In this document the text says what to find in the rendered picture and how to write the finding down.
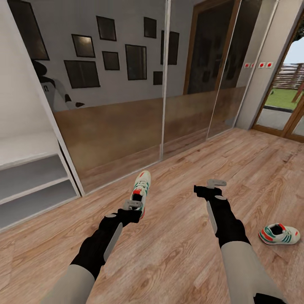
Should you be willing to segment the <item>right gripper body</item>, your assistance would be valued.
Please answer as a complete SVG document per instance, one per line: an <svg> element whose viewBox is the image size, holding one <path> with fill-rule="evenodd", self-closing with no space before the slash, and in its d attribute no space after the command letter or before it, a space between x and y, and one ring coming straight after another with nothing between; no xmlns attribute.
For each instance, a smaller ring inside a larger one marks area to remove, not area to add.
<svg viewBox="0 0 304 304"><path fill-rule="evenodd" d="M219 188L214 188L214 189L208 189L206 186L197 186L197 196L198 197L204 197L206 199L206 195L208 195L211 192L215 192L217 194L221 194L221 189Z"/></svg>

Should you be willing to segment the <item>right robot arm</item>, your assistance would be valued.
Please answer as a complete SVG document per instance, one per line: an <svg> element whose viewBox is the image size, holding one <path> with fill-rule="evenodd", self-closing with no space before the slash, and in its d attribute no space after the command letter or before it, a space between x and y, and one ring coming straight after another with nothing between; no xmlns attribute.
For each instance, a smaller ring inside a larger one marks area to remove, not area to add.
<svg viewBox="0 0 304 304"><path fill-rule="evenodd" d="M289 304L262 265L245 235L245 228L231 212L221 189L224 180L208 179L207 186L194 185L198 197L207 200L206 208L223 256L231 304Z"/></svg>

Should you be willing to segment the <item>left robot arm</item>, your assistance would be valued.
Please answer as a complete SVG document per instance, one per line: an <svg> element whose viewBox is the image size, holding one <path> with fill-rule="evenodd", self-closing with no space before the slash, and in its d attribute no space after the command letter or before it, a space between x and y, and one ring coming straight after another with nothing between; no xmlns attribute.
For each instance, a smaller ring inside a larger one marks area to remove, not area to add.
<svg viewBox="0 0 304 304"><path fill-rule="evenodd" d="M143 207L141 201L125 200L118 213L104 216L99 229L82 243L79 254L38 304L86 304L101 266L105 265L122 228L138 223Z"/></svg>

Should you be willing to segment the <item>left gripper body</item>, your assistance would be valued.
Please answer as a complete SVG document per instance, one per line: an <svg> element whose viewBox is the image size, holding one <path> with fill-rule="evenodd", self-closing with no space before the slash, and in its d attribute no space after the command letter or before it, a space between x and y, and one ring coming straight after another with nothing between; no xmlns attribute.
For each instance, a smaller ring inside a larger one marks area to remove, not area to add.
<svg viewBox="0 0 304 304"><path fill-rule="evenodd" d="M138 223L140 221L140 217L139 217L139 210L130 210L130 211L126 211L123 209L118 209L118 213L123 213L127 216L127 224L129 223Z"/></svg>

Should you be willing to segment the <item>gym shoe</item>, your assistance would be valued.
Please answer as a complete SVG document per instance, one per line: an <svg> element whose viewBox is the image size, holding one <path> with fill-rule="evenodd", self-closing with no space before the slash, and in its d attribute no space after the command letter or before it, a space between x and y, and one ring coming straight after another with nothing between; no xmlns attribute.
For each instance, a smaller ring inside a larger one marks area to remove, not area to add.
<svg viewBox="0 0 304 304"><path fill-rule="evenodd" d="M268 225L258 234L267 244L295 244L300 239L298 230L280 223Z"/></svg>
<svg viewBox="0 0 304 304"><path fill-rule="evenodd" d="M137 176L134 184L134 189L130 198L130 200L141 201L143 203L143 207L130 207L131 210L142 211L140 219L143 218L145 213L145 202L147 197L147 191L150 185L151 185L151 174L149 171L144 170Z"/></svg>

